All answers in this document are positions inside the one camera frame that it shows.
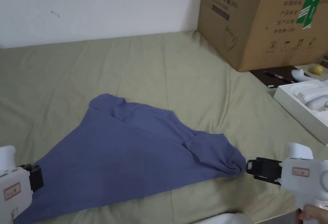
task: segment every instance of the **human hand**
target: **human hand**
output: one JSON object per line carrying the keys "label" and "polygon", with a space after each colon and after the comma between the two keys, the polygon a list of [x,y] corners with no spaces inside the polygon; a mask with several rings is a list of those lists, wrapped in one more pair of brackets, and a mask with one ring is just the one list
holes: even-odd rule
{"label": "human hand", "polygon": [[328,224],[328,211],[313,205],[305,205],[303,211],[299,209],[296,212],[295,224],[303,224],[303,221],[310,219],[317,220],[319,224]]}

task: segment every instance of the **box label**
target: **box label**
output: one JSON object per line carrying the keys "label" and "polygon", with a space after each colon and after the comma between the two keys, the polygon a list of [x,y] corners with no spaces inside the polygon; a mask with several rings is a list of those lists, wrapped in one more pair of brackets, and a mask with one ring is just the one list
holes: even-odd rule
{"label": "box label", "polygon": [[303,29],[311,27],[313,16],[320,0],[305,0],[296,23],[304,23]]}

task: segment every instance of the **black pen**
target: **black pen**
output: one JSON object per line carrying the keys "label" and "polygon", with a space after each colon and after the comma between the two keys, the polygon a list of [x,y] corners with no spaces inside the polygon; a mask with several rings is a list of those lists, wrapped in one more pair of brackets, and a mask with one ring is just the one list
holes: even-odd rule
{"label": "black pen", "polygon": [[276,77],[276,78],[278,78],[278,79],[281,79],[281,80],[283,80],[283,81],[285,81],[285,82],[287,82],[287,83],[289,83],[289,84],[294,84],[294,83],[296,83],[295,81],[290,81],[290,80],[288,80],[288,79],[285,79],[285,77],[283,77],[283,76],[281,76],[281,75],[273,74],[273,73],[270,73],[270,72],[268,72],[268,71],[264,71],[264,73],[267,74],[267,75],[269,75],[269,76],[272,76],[272,77]]}

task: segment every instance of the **white wall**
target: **white wall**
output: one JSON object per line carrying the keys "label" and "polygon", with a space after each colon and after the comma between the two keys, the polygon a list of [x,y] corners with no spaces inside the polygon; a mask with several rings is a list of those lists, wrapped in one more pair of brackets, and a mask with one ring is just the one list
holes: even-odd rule
{"label": "white wall", "polygon": [[200,0],[0,0],[0,48],[192,30],[199,6]]}

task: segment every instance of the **bed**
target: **bed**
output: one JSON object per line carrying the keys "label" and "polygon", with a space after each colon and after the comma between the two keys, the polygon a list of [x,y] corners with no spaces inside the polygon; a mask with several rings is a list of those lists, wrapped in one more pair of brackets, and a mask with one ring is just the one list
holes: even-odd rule
{"label": "bed", "polygon": [[[17,165],[50,151],[102,93],[173,110],[194,130],[224,133],[246,159],[284,160],[289,142],[327,155],[256,77],[232,69],[198,32],[1,49],[0,88],[0,146],[16,147]],[[225,212],[257,223],[293,204],[280,187],[242,174],[44,223],[186,224]]]}

